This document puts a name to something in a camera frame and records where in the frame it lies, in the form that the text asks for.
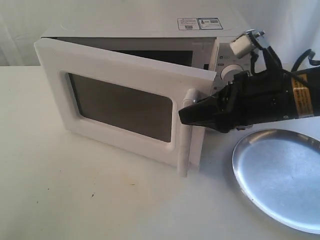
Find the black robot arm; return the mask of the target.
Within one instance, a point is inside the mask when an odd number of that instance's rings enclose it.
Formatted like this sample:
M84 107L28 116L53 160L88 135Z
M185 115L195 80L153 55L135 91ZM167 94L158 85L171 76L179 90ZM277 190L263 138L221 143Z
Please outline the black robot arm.
M213 95L178 112L182 124L228 133L251 125L320 115L320 69L240 72Z

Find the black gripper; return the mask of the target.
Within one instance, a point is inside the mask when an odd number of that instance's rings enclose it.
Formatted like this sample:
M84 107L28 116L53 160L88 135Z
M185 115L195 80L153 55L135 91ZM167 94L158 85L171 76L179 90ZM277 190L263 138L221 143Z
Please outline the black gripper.
M184 125L228 133L240 126L295 119L291 78L284 73L239 73L213 96L178 111Z

